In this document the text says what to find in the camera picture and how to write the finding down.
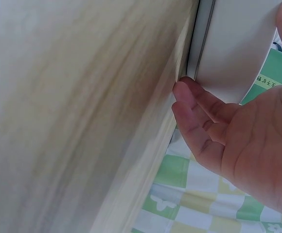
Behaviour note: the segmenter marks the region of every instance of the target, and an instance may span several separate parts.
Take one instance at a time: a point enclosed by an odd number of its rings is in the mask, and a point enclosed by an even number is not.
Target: hand
[[[282,4],[277,14],[282,39]],[[225,104],[184,77],[172,110],[196,160],[282,212],[282,86],[244,106]]]

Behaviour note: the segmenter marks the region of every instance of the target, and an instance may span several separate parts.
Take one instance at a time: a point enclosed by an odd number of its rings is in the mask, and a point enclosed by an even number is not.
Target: checkered cloth
[[[282,233],[282,214],[199,165],[175,130],[133,233]]]

